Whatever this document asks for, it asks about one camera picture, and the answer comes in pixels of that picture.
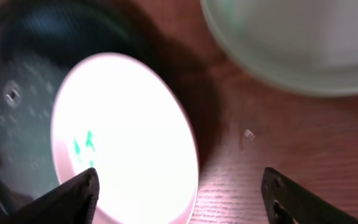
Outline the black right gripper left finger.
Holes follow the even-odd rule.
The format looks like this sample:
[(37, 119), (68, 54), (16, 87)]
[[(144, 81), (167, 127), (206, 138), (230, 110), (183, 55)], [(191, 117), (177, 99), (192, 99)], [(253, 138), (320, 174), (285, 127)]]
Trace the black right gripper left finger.
[(99, 178), (89, 168), (8, 215), (2, 224), (91, 224), (99, 199)]

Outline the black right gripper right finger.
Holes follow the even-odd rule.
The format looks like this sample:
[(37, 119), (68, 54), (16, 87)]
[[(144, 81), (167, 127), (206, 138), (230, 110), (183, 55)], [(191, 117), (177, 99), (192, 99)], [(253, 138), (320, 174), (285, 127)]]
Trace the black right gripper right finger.
[(261, 193), (270, 224), (358, 224), (358, 219), (337, 209), (277, 170), (264, 170)]

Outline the white plate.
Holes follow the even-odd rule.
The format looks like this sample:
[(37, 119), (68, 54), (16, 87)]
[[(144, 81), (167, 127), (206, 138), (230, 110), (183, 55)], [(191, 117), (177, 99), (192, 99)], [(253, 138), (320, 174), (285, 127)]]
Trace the white plate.
[(76, 64), (55, 98), (50, 143), (60, 182), (97, 171), (94, 223), (191, 220), (195, 134), (171, 89), (139, 60), (101, 53)]

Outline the mint plate top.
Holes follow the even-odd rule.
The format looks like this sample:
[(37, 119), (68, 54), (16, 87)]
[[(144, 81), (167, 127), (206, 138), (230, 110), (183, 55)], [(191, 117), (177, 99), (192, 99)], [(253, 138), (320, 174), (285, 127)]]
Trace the mint plate top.
[(257, 79), (301, 95), (358, 95), (358, 0), (217, 0), (201, 8), (224, 52)]

